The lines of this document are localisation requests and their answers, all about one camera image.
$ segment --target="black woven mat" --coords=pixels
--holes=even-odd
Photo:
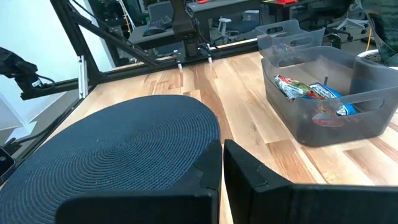
[[[23,163],[0,190],[0,223],[54,223],[71,196],[171,187],[208,143],[216,116],[186,96],[147,96],[71,125]]]

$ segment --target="red object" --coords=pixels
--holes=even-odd
[[[297,0],[276,0],[278,4],[289,4],[293,2],[297,2]]]

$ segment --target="gray plastic bin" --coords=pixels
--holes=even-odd
[[[294,138],[308,146],[324,146],[371,138],[384,132],[398,107],[398,71],[333,47],[279,54],[262,59],[267,100]],[[342,95],[330,100],[296,98],[293,102],[275,85],[274,77],[305,84],[323,83]],[[342,105],[358,114],[338,116]]]
[[[273,29],[279,30],[270,34]],[[276,22],[256,28],[260,54],[270,57],[275,54],[301,50],[322,45],[325,28],[307,32],[297,20]]]

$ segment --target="wooden table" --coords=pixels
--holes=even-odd
[[[166,70],[95,88],[50,136],[105,107],[140,96],[187,95],[217,115],[221,138],[234,139],[265,165],[296,183],[398,185],[398,116],[372,139],[327,147],[300,145],[266,100],[256,53]],[[223,183],[221,223],[232,223]]]

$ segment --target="candy wrapper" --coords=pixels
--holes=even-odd
[[[332,90],[331,88],[327,87],[326,85],[322,85],[321,83],[314,83],[310,85],[310,87],[325,99],[341,97],[341,95],[335,90]],[[337,115],[340,116],[352,115],[356,113],[357,112],[353,105],[343,105],[340,106],[337,110]]]
[[[306,99],[324,100],[325,97],[319,95],[310,86],[283,76],[277,75],[274,77],[278,88],[286,95],[289,101],[293,101],[298,97]]]

